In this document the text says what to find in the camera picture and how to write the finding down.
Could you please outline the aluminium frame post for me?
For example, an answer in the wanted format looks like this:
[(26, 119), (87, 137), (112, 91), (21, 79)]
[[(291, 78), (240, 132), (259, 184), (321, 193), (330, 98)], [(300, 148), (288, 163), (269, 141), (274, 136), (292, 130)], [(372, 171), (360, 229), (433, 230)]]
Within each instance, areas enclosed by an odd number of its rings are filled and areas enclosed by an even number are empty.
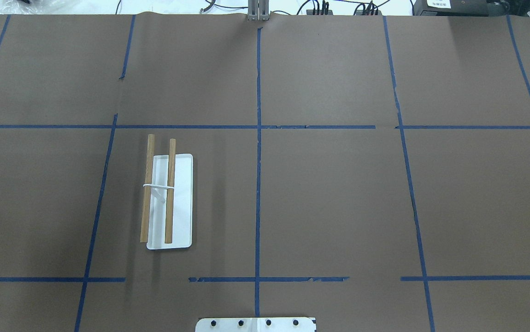
[(247, 19), (248, 21), (268, 21), (271, 17), (269, 0), (248, 0)]

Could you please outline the white wooden towel rack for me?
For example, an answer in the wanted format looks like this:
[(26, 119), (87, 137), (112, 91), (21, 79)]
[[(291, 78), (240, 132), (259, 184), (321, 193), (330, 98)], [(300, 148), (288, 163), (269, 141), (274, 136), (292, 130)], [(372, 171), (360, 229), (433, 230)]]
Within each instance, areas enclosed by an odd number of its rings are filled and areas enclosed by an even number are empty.
[(166, 155), (155, 153), (147, 136), (140, 242), (148, 250), (187, 249), (193, 244), (194, 158), (177, 154), (170, 139)]

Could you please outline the black box with label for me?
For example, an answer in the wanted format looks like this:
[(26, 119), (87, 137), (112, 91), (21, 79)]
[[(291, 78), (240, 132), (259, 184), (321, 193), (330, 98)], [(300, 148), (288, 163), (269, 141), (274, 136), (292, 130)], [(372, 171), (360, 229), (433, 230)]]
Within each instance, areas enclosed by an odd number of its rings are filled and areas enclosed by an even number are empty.
[(530, 0), (415, 0), (414, 16), (526, 17)]

